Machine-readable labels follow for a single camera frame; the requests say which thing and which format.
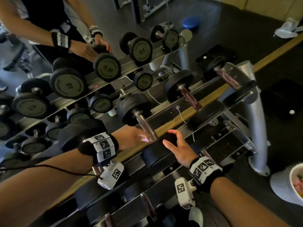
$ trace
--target blue balance disc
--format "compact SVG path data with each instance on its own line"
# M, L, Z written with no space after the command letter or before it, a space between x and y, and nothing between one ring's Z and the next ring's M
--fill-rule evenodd
M185 29L194 29L198 27L201 23L201 19L199 16L190 16L183 20L182 25Z

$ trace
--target white bucket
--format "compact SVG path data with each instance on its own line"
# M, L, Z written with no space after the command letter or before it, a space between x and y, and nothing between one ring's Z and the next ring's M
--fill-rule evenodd
M303 163L289 166L284 171L273 174L270 178L270 186L275 194L284 201L303 206L303 198L292 184L297 175L303 175Z

